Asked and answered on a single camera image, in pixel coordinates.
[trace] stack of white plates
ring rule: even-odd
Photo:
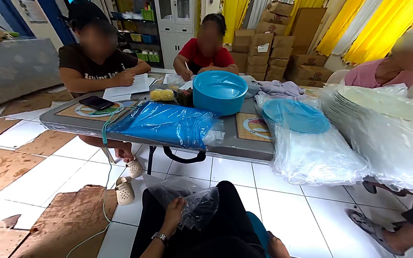
[[[413,101],[386,91],[344,86],[323,111],[378,181],[413,190]]]

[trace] stack of blue plates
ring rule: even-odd
[[[194,106],[222,116],[240,111],[248,84],[240,76],[225,71],[200,73],[193,81]]]

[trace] smartphone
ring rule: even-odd
[[[82,105],[88,106],[89,108],[93,108],[95,110],[103,110],[105,108],[109,108],[114,105],[114,102],[105,100],[98,96],[90,96],[83,100],[79,100],[79,103],[81,103]]]

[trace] hand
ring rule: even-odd
[[[193,73],[189,69],[184,69],[182,72],[179,74],[181,77],[183,77],[183,80],[185,81],[190,81],[190,78],[192,77]]]
[[[114,81],[114,87],[130,86],[135,81],[135,74],[129,73],[128,71],[122,71],[116,74],[116,76],[112,77],[112,80]]]
[[[186,200],[183,198],[176,198],[168,205],[167,212],[165,213],[165,220],[163,222],[160,233],[163,233],[168,238],[173,236],[181,220],[181,212],[186,204]]]
[[[273,258],[290,258],[290,253],[284,246],[283,242],[274,236],[272,232],[267,231],[268,235],[268,253],[273,257]]]

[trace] brown t-shirt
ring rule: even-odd
[[[58,50],[60,68],[70,68],[81,73],[85,79],[109,79],[125,68],[132,68],[138,64],[138,58],[116,49],[111,56],[99,65],[87,57],[79,44],[63,46]],[[71,93],[77,98],[83,94]]]

